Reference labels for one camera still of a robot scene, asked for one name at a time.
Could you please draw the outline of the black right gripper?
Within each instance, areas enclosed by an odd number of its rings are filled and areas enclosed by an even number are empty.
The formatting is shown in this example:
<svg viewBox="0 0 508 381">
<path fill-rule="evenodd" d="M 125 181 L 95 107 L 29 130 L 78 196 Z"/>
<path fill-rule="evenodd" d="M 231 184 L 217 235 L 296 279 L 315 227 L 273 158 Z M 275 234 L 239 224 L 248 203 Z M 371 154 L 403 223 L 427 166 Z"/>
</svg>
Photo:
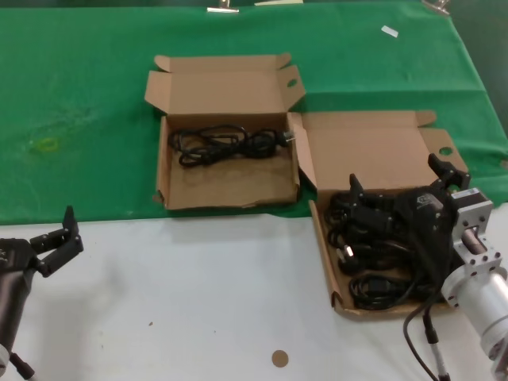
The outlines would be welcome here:
<svg viewBox="0 0 508 381">
<path fill-rule="evenodd" d="M 437 176 L 430 186 L 404 190 L 396 196 L 396 219 L 408 229 L 451 230 L 454 214 L 448 189 L 469 188 L 471 177 L 451 162 L 440 160 L 434 153 L 428 165 Z M 394 195 L 366 192 L 358 178 L 349 176 L 349 217 L 365 229 L 377 233 L 394 232 Z"/>
</svg>

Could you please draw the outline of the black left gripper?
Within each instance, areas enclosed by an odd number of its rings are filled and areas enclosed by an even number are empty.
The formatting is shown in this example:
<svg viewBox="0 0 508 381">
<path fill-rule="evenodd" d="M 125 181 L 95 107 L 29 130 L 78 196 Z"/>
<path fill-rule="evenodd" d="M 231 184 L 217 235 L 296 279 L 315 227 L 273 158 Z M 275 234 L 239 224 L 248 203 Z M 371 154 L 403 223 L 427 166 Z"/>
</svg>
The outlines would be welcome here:
<svg viewBox="0 0 508 381">
<path fill-rule="evenodd" d="M 62 228 L 24 239 L 1 239 L 1 282 L 31 284 L 36 271 L 49 277 L 84 250 L 74 209 L 67 206 Z"/>
</svg>

